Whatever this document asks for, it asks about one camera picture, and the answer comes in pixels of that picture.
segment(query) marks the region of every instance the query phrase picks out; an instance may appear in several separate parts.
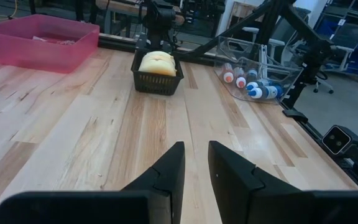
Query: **black plastic basket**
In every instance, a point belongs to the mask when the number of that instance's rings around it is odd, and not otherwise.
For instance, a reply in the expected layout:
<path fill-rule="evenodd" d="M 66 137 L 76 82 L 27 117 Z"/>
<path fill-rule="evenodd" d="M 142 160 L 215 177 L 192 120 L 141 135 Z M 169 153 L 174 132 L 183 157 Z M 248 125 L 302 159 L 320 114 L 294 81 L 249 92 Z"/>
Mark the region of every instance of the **black plastic basket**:
<path fill-rule="evenodd" d="M 183 78 L 180 62 L 175 58 L 177 75 L 159 75 L 149 72 L 140 72 L 139 67 L 146 52 L 137 50 L 135 52 L 134 62 L 132 63 L 132 72 L 134 73 L 135 89 L 144 93 L 154 93 L 159 95 L 173 95 L 178 88 L 180 80 Z"/>

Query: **white wall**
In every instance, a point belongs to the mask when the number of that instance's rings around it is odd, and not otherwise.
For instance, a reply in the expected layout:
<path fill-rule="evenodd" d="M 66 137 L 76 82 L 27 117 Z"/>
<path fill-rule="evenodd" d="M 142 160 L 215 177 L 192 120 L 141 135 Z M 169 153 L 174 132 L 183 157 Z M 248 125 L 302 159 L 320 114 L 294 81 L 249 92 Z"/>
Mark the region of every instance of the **white wall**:
<path fill-rule="evenodd" d="M 264 0 L 226 0 L 226 8 L 221 17 L 216 35 L 219 35 L 226 30 L 231 11 L 233 9 L 234 1 L 258 6 L 262 4 Z M 314 27 L 327 1 L 328 0 L 297 0 L 295 6 L 309 9 L 311 11 L 309 25 Z"/>

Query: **pink plastic bin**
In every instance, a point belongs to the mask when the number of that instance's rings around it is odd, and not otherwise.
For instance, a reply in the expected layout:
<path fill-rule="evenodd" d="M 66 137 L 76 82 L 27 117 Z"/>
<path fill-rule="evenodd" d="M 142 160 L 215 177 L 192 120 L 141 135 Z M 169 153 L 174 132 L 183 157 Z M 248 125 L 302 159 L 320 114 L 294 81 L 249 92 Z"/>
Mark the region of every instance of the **pink plastic bin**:
<path fill-rule="evenodd" d="M 33 36 L 74 40 L 60 45 Z M 0 22 L 0 64 L 70 73 L 98 47 L 99 26 L 33 15 Z"/>

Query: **clear plastic bin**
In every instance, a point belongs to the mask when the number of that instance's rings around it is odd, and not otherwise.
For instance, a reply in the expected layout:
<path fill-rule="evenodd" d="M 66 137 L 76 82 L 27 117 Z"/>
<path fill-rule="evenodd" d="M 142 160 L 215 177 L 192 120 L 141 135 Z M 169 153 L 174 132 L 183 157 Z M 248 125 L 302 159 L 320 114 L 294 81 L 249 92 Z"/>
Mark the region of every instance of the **clear plastic bin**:
<path fill-rule="evenodd" d="M 33 40 L 74 41 L 72 45 Z M 0 22 L 0 64 L 70 73 L 98 47 L 99 26 L 32 15 Z"/>
<path fill-rule="evenodd" d="M 283 54 L 281 63 L 269 59 L 267 59 L 267 63 L 261 63 L 260 61 L 264 61 L 263 55 L 266 52 L 268 52 L 267 46 L 263 47 L 252 42 L 227 37 L 219 38 L 214 71 L 232 96 L 240 100 L 264 103 L 279 103 L 284 99 L 303 68 L 292 62 L 294 60 L 292 60 L 291 54 Z M 270 83 L 269 86 L 279 86 L 282 89 L 282 94 L 272 99 L 252 98 L 249 96 L 247 88 L 237 87 L 236 75 L 231 83 L 226 83 L 223 80 L 223 65 L 225 63 L 230 63 L 233 70 L 236 67 L 241 67 L 245 71 L 247 84 L 250 81 L 267 80 Z M 248 76 L 250 70 L 255 70 L 257 76 L 251 79 L 251 76 Z"/>

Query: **sponge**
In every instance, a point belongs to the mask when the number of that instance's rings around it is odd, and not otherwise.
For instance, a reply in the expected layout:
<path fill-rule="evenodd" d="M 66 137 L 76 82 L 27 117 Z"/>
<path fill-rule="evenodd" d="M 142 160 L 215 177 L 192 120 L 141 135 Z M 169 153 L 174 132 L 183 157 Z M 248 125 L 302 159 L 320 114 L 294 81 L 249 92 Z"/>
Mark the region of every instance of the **sponge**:
<path fill-rule="evenodd" d="M 173 56 L 162 51 L 154 51 L 144 55 L 139 67 L 140 72 L 176 76 Z"/>

